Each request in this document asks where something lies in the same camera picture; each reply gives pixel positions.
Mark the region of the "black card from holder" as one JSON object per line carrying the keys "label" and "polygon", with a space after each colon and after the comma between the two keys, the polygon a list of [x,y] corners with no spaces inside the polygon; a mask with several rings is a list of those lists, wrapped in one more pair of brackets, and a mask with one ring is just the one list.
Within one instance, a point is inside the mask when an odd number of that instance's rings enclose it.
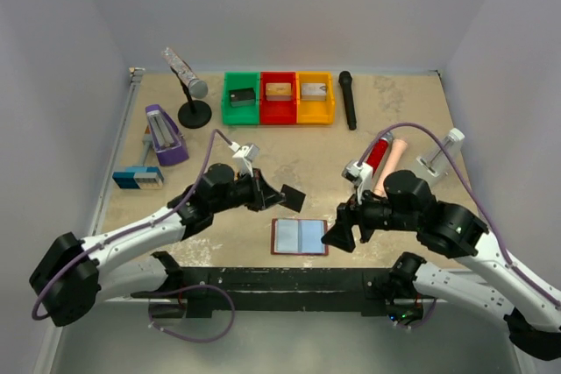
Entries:
{"label": "black card from holder", "polygon": [[303,203],[306,198],[305,193],[286,184],[282,186],[280,193],[283,196],[281,206],[296,213],[302,211]]}

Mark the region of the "red leather card holder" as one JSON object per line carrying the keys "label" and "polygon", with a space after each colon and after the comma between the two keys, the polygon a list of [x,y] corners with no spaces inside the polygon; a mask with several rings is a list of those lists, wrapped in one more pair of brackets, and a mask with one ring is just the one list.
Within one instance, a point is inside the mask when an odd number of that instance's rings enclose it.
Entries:
{"label": "red leather card holder", "polygon": [[271,226],[272,255],[328,256],[329,248],[322,242],[327,231],[325,220],[273,219]]}

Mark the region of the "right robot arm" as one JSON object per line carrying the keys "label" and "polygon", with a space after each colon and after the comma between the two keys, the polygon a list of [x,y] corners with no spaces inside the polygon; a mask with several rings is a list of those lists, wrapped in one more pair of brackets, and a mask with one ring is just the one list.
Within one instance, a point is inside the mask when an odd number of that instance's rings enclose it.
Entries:
{"label": "right robot arm", "polygon": [[483,284],[455,276],[425,258],[405,252],[389,278],[401,297],[414,292],[475,310],[503,325],[509,340],[526,354],[543,361],[560,357],[560,292],[505,249],[472,211],[440,201],[429,184],[409,170],[390,174],[385,197],[353,195],[337,206],[334,225],[324,244],[352,252],[379,229],[415,233],[429,251],[452,259],[484,279]]}

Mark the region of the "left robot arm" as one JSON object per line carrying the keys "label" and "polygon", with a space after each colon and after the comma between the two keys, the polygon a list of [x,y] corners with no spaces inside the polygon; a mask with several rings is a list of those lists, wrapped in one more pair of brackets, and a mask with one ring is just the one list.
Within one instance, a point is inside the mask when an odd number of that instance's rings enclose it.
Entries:
{"label": "left robot arm", "polygon": [[67,326],[95,305],[103,281],[116,269],[149,251],[201,233],[217,213],[239,207],[259,212],[286,206],[290,193],[289,185],[272,187],[258,168],[241,175],[230,166],[215,164],[167,205],[122,229],[82,239],[72,232],[62,234],[53,240],[29,279],[37,294],[32,318]]}

